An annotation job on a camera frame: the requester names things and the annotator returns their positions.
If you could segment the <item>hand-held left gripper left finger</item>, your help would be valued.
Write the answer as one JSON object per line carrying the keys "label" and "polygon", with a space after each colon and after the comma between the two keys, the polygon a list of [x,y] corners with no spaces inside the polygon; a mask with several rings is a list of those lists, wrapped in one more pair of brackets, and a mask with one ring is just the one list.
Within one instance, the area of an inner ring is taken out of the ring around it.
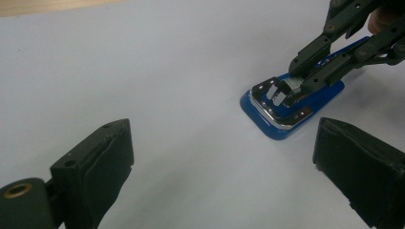
{"label": "hand-held left gripper left finger", "polygon": [[130,121],[107,123],[51,166],[67,229],[96,229],[134,165]]}

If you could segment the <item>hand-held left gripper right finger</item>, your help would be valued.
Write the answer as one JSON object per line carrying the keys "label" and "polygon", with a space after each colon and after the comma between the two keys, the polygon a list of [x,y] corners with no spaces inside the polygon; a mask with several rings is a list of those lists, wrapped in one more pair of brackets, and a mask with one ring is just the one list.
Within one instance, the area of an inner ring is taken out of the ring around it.
{"label": "hand-held left gripper right finger", "polygon": [[320,119],[312,161],[375,229],[405,229],[405,153],[336,119]]}

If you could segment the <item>blue stapler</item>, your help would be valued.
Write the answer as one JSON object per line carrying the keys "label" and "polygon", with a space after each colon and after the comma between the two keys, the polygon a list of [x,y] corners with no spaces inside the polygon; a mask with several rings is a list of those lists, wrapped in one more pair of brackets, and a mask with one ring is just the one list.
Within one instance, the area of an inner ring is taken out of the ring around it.
{"label": "blue stapler", "polygon": [[345,88],[339,80],[291,106],[277,105],[270,94],[276,92],[275,83],[286,79],[290,79],[288,73],[271,77],[253,86],[240,99],[243,111],[265,135],[275,140],[289,137]]}

